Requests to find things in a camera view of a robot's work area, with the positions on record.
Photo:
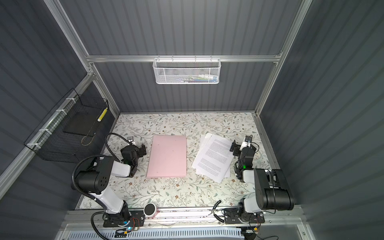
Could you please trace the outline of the pink file folder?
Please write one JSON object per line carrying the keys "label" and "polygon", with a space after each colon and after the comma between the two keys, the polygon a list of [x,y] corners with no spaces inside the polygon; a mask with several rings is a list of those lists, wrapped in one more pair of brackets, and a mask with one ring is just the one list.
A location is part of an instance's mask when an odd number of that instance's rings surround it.
{"label": "pink file folder", "polygon": [[186,136],[155,135],[147,178],[184,178],[187,175]]}

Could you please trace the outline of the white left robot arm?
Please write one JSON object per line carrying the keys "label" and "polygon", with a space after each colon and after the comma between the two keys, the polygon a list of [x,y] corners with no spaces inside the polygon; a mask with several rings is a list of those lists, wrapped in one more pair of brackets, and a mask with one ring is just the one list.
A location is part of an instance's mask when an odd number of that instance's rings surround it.
{"label": "white left robot arm", "polygon": [[128,228],[144,225],[145,216],[131,212],[128,204],[109,186],[111,176],[132,178],[137,172],[139,158],[147,154],[146,146],[128,145],[121,149],[123,161],[117,157],[95,155],[80,161],[71,176],[72,188],[103,207],[103,227]]}

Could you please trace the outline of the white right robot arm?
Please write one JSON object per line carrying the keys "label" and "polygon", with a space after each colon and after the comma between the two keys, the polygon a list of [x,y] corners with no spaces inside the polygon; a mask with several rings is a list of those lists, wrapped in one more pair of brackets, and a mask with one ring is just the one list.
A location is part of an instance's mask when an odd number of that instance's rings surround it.
{"label": "white right robot arm", "polygon": [[253,158],[258,148],[254,143],[243,146],[232,143],[230,152],[238,160],[234,166],[235,176],[242,183],[252,184],[255,190],[242,198],[236,208],[222,210],[225,224],[255,224],[265,222],[264,213],[290,211],[294,197],[282,170],[253,168]]}

